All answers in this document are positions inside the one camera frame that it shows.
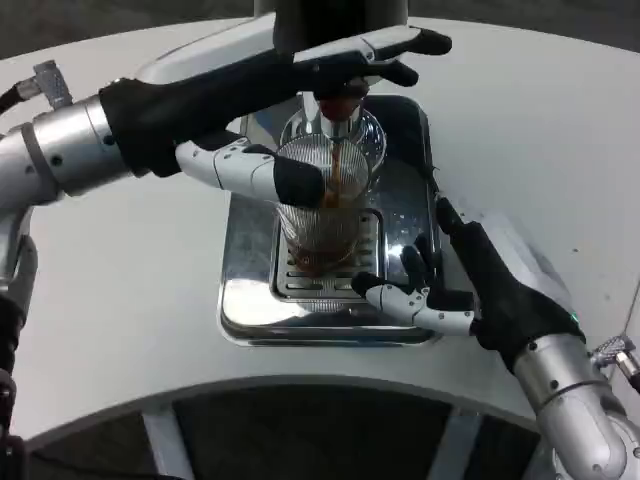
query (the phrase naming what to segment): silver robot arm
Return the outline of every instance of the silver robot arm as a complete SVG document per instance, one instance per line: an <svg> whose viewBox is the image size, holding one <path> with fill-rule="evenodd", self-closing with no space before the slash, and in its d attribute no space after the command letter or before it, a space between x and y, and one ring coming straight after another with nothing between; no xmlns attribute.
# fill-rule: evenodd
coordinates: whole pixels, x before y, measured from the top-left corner
<svg viewBox="0 0 640 480"><path fill-rule="evenodd" d="M615 337L590 353L565 285L506 217L474 217L441 198L437 218L476 289L481 318L474 319L472 308L460 308L464 302L457 302L453 306L459 312L441 312L439 322L421 322L419 290L402 291L367 274L354 278L353 289L401 325L445 334L470 332L484 348L497 350L529 400L542 437L554 449L558 480L640 478L640 429L626 417L600 372L615 363L640 390L633 344ZM405 247L403 255L412 249ZM415 269L407 264L405 269L415 284Z"/></svg>
<svg viewBox="0 0 640 480"><path fill-rule="evenodd" d="M275 15L173 50L72 104L60 72L48 62L0 96L0 114L44 93L53 112L0 136L0 474L16 476L18 444L8 435L15 384L14 353L24 326L37 256L29 236L34 206L81 195L122 177L179 172L215 188L294 206L317 206L324 180L317 168L282 158L226 132L227 125L295 96L348 95L351 82L380 76L418 81L396 57L443 55L451 39L430 30L390 27L302 52L273 44Z"/></svg>

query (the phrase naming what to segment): round table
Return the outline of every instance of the round table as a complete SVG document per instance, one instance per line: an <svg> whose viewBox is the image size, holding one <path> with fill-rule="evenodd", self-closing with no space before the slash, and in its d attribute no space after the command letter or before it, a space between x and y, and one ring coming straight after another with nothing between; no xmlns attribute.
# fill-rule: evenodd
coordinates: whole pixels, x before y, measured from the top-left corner
<svg viewBox="0 0 640 480"><path fill-rule="evenodd" d="M0 69L8 87L54 58L80 99L238 21L63 45L4 60ZM506 212L532 233L572 291L591 345L624 330L640 274L639 56L492 25L410 23L450 35L452 52L406 55L419 84L381 82L373 93L422 105L441 187ZM42 98L18 106L0 119L0 131L45 107ZM13 433L30 448L153 404L282 383L393 389L532 425L515 379L471 338L368 349L229 341L217 321L228 205L227 193L177 175L130 178L36 209L40 267L17 352L13 418ZM640 417L640 409L631 413Z"/></svg>

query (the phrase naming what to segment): drip tray grate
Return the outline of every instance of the drip tray grate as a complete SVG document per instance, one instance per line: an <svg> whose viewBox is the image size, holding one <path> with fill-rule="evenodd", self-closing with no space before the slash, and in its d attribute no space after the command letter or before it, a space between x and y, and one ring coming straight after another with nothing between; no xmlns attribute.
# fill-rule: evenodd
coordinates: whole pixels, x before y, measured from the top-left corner
<svg viewBox="0 0 640 480"><path fill-rule="evenodd" d="M335 270L323 275L312 275L300 270L289 250L278 226L274 249L272 287L279 297L304 300L352 300L362 301L351 289L351 278L357 272L381 275L382 239L380 218L373 210L362 212L360 238L353 255Z"/></svg>

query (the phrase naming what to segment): dark floor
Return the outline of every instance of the dark floor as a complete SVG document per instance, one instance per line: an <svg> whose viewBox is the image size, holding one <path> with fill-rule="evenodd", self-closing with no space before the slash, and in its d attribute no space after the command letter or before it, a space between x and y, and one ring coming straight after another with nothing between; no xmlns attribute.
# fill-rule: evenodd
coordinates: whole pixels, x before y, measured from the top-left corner
<svg viewBox="0 0 640 480"><path fill-rule="evenodd" d="M452 409L408 395L306 386L193 398L175 410L198 479L425 480ZM521 478L537 442L537 434L485 419L464 480ZM93 469L154 472L136 415L72 435L40 455ZM32 479L62 477L92 478L32 458Z"/></svg>
<svg viewBox="0 0 640 480"><path fill-rule="evenodd" d="M410 13L640 51L640 0L412 0ZM127 30L251 14L251 0L0 0L0 58ZM178 412L199 478L422 479L448 407L361 392L345 397L303 390L193 399L180 404ZM481 433L467 480L517 478L535 436L493 421ZM44 454L92 468L154 468L137 415L70 436ZM36 480L96 478L38 459L31 462L31 474Z"/></svg>

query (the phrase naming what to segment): coffee machine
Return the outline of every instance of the coffee machine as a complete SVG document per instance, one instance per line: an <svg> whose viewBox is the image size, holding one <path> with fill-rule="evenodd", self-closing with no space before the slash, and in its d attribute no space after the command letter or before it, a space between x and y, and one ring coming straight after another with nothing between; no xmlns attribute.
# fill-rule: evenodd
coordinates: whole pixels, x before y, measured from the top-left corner
<svg viewBox="0 0 640 480"><path fill-rule="evenodd" d="M407 0L256 2L256 15L271 11L276 12L274 43L287 52L406 24L408 18ZM364 91L377 81L361 79ZM232 195L219 297L226 334L251 345L432 341L429 331L394 326L350 286L359 271L406 283L400 253L419 233L428 238L431 273L442 281L429 123L420 106L402 96L366 95L349 115L336 120L325 116L311 92L303 92L244 117L240 133L274 150L310 133L346 139L361 148L372 176L354 253L321 275L296 266L274 205Z"/></svg>

